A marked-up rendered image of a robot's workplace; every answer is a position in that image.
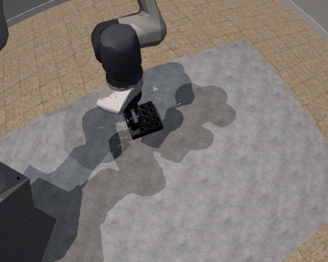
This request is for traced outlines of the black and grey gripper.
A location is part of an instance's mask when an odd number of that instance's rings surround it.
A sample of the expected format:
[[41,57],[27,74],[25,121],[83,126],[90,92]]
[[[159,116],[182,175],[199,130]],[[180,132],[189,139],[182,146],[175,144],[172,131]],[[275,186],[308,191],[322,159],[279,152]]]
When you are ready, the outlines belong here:
[[142,97],[142,91],[140,91],[138,93],[138,95],[135,96],[129,102],[128,106],[124,110],[124,112],[127,116],[126,117],[127,122],[128,122],[127,126],[129,127],[132,136],[140,133],[139,128],[140,128],[141,118],[136,113],[138,112],[138,109],[137,109],[138,104],[137,103],[140,101],[141,97]]

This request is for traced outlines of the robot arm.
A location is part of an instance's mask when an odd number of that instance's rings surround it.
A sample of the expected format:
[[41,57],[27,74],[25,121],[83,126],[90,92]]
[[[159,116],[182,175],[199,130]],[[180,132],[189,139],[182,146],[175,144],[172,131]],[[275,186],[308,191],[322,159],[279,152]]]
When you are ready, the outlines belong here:
[[[121,115],[142,90],[140,49],[159,45],[167,34],[156,0],[137,1],[139,12],[101,22],[91,33],[95,57],[106,71],[97,107],[116,115]],[[0,0],[0,51],[6,46],[8,36],[3,0]]]

